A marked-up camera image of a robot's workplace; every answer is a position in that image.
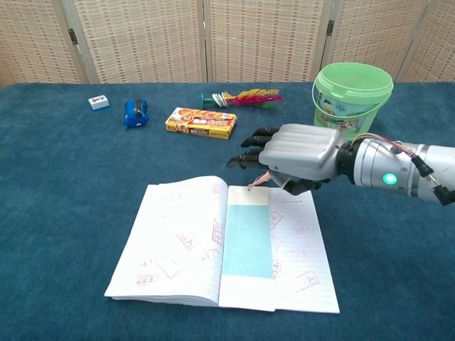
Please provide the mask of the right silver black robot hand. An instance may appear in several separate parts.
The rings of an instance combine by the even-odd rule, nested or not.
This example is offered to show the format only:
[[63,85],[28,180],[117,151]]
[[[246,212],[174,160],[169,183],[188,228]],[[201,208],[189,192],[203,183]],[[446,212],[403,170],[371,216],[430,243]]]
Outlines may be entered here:
[[291,195],[317,190],[339,176],[336,159],[348,141],[337,129],[305,124],[258,128],[232,157],[227,167],[263,168]]

